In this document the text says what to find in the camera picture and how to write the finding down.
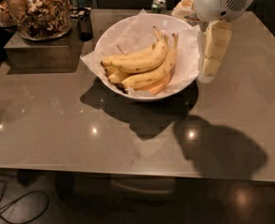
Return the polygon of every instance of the gray counter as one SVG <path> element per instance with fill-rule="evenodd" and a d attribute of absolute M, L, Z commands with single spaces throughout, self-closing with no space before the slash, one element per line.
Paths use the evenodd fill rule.
<path fill-rule="evenodd" d="M 93 10 L 94 30 L 109 12 Z M 154 104 L 115 95 L 83 63 L 0 75 L 0 167 L 275 181 L 275 38 L 251 12 L 232 28 L 213 83 Z"/>

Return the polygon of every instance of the can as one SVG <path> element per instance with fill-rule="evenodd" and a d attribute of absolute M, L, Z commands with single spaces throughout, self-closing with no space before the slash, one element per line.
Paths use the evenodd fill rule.
<path fill-rule="evenodd" d="M 153 0 L 152 13 L 165 14 L 167 10 L 166 0 Z"/>

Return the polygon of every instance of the bunch of bananas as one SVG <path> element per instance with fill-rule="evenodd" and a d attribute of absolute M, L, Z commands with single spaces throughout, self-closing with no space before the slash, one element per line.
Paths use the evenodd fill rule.
<path fill-rule="evenodd" d="M 109 82 L 119 89 L 132 88 L 157 94 L 171 79 L 171 70 L 176 62 L 178 34 L 169 38 L 156 26 L 153 27 L 156 42 L 145 49 L 121 55 L 106 56 L 101 60 Z"/>

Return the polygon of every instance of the glass container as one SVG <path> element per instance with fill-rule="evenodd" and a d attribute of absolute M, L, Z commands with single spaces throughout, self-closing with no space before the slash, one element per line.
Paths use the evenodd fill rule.
<path fill-rule="evenodd" d="M 72 27 L 67 0 L 5 0 L 22 37 L 44 41 L 67 34 Z"/>

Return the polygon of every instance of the perforated vent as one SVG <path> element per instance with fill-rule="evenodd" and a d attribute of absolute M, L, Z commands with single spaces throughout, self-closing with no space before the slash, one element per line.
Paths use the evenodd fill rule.
<path fill-rule="evenodd" d="M 241 11 L 246 6 L 246 0 L 227 0 L 227 7 L 233 11 Z"/>

